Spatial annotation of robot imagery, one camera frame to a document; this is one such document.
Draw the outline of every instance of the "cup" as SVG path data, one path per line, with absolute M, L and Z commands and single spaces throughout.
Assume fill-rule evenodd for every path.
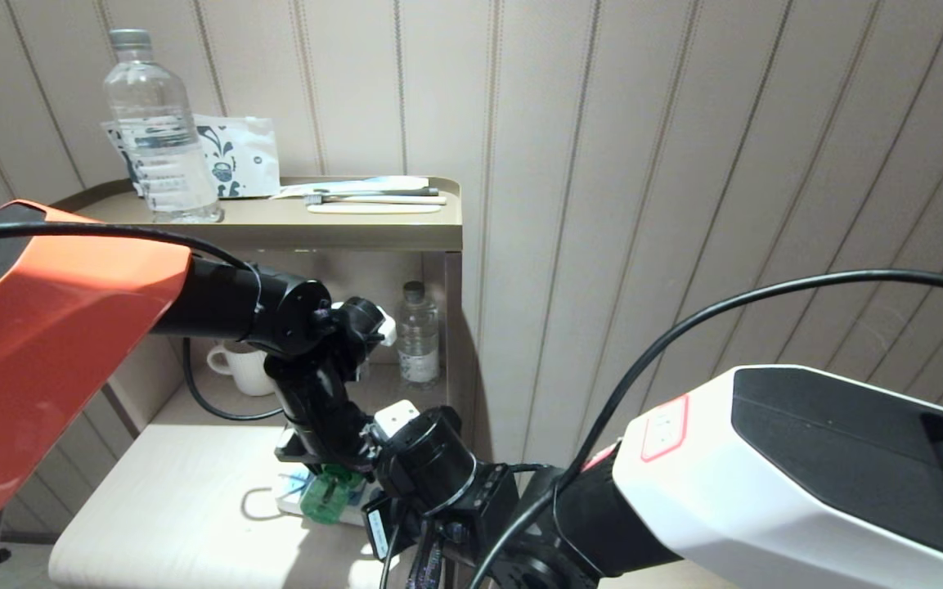
M 216 344 L 206 354 L 206 364 L 213 372 L 235 378 L 239 391 L 259 398 L 278 391 L 276 382 L 264 373 L 266 352 L 242 342 Z

